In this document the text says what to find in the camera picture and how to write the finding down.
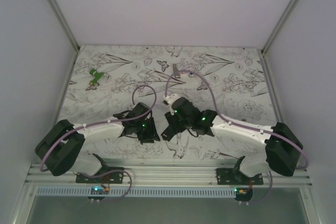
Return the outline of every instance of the white enclosure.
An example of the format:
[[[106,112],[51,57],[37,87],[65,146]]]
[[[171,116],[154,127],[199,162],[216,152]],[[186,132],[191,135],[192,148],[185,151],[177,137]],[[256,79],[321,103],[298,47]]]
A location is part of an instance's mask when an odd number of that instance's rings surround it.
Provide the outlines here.
[[[9,223],[34,148],[56,120],[75,50],[47,0],[0,3],[0,216]]]
[[[80,45],[262,49],[290,0],[57,0]]]
[[[156,85],[162,104],[161,85],[173,64],[208,78],[217,98],[223,97],[222,113],[260,125],[276,120],[288,124],[311,162],[308,171],[298,170],[290,178],[274,174],[277,195],[284,190],[302,204],[297,206],[304,209],[302,223],[336,219],[336,0],[0,0],[0,6],[3,223],[27,223],[33,205],[44,204],[38,198],[40,186],[46,192],[73,186],[73,173],[41,174],[34,153],[58,118],[83,123],[127,109],[124,97],[129,99],[141,82]],[[107,84],[88,86],[93,67],[109,69]],[[176,83],[187,95],[186,82]],[[202,98],[202,109],[212,106],[202,82],[193,91],[189,95]],[[142,92],[136,98],[150,101],[152,94]],[[107,105],[96,106],[98,98]],[[166,108],[160,104],[154,113],[160,112],[162,119],[155,123],[162,131]],[[86,151],[101,152],[108,164],[131,170],[136,186],[214,191],[219,188],[215,169],[233,164],[225,160],[223,148],[230,155],[245,151],[234,151],[215,138],[176,139],[176,144],[161,141],[156,146],[111,141]],[[124,156],[114,149],[122,149]],[[183,156],[189,150],[184,160],[179,150]],[[263,176],[265,184],[256,190],[271,184],[270,175]],[[277,201],[277,196],[270,199]],[[30,220],[43,222],[40,217],[30,215]]]

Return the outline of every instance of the metal extrusion frame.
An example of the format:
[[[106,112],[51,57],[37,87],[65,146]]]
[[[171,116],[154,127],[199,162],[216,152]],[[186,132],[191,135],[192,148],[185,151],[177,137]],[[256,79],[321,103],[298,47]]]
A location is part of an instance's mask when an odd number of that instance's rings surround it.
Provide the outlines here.
[[[59,5],[58,5],[57,1],[56,0],[47,0],[47,1],[49,2],[49,5],[50,5],[51,9],[54,11],[55,16],[57,17],[61,27],[63,28],[66,36],[69,39],[71,45],[76,50],[76,52],[78,52],[79,45],[76,42],[74,34],[72,33],[72,31],[69,27],[69,24],[68,24],[67,20],[65,19],[61,9],[59,8]]]
[[[215,172],[216,168],[233,167],[234,162],[230,160],[110,159],[107,164],[109,166],[122,164],[131,174],[135,186],[128,197],[234,198],[235,186],[217,185]],[[269,187],[269,176],[267,174],[263,176],[264,185],[255,188]],[[97,184],[76,184],[75,179],[73,173],[65,173],[58,177],[54,177],[50,172],[41,173],[39,164],[32,164],[17,204],[13,224],[27,222],[36,196],[88,196],[90,188],[97,186]],[[273,182],[275,188],[312,188],[306,170],[296,171],[293,177],[273,173]],[[109,196],[120,195],[128,185],[129,179],[124,176],[123,184],[114,184]]]
[[[271,35],[269,36],[269,38],[267,39],[267,41],[265,43],[265,46],[264,46],[264,48],[262,50],[262,56],[265,57],[265,55],[267,54],[267,51],[271,47],[272,43],[276,39],[277,35],[281,31],[282,27],[286,23],[288,17],[290,16],[290,14],[292,13],[292,11],[294,10],[294,8],[296,7],[296,5],[298,4],[299,1],[300,0],[290,0],[289,1],[286,9],[284,10],[284,12],[281,15],[279,21],[277,22],[275,28],[273,29]]]

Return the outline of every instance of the black and white floral mat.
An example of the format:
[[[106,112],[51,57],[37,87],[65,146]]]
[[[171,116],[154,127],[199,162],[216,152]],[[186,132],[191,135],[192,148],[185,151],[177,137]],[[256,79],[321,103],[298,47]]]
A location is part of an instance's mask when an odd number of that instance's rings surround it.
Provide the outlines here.
[[[168,108],[162,103],[164,86],[174,63],[178,69],[190,69],[203,75],[211,84],[219,109],[227,116],[275,125],[257,50],[221,47],[82,46],[59,119],[69,119],[72,123],[106,119],[129,109],[135,87],[148,84],[158,94],[153,116],[160,135],[167,127],[164,113]],[[110,78],[103,76],[90,85],[91,69],[104,72]],[[210,93],[201,81],[191,87],[182,80],[173,80],[170,91],[186,97],[200,110],[214,108]],[[153,92],[140,89],[135,100],[150,106]],[[88,145],[83,151],[103,158],[228,159],[262,150],[232,138],[195,138],[186,131],[170,142],[141,145],[137,139],[121,137]]]

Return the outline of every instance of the glass panel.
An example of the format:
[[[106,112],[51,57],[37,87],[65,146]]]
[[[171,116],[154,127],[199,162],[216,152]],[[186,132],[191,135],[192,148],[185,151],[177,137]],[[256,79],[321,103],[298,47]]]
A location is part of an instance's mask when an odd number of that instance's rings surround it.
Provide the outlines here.
[[[254,189],[259,199],[266,189]],[[265,201],[246,206],[233,199],[125,198],[91,204],[83,197],[36,197],[31,224],[304,224],[299,189],[274,188]]]

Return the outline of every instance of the vented metal strip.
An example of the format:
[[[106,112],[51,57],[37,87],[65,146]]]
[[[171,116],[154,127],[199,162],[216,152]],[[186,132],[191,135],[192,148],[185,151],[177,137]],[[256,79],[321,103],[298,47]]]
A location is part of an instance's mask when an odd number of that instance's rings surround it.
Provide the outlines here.
[[[108,195],[95,195],[92,186],[39,186],[36,196],[118,197],[127,187],[111,187]],[[235,198],[234,188],[132,187],[127,197],[151,198]]]

